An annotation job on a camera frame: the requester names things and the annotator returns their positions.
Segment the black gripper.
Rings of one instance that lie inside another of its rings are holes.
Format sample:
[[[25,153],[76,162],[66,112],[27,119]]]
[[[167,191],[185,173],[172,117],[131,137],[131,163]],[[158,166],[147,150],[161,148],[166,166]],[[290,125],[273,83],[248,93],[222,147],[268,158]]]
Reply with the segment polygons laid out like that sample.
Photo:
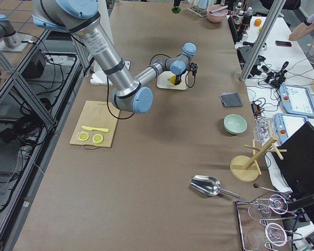
[[[176,75],[175,76],[175,83],[174,83],[174,85],[175,86],[179,85],[181,81],[182,81],[182,74]]]

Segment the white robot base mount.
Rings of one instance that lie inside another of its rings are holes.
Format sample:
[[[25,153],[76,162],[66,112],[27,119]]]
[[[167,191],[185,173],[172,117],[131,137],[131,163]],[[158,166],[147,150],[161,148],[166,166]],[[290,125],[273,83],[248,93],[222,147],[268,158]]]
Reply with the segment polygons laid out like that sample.
[[[108,14],[108,8],[107,8],[107,1],[106,0],[100,0],[98,1],[98,11],[100,13],[100,24],[103,27],[105,33],[107,34],[108,38],[114,44],[113,42],[113,34],[110,27],[110,21],[109,21],[109,14]],[[95,61],[94,73],[92,74],[91,78],[91,84],[93,85],[106,85],[107,84],[107,76],[103,72],[100,65]]]

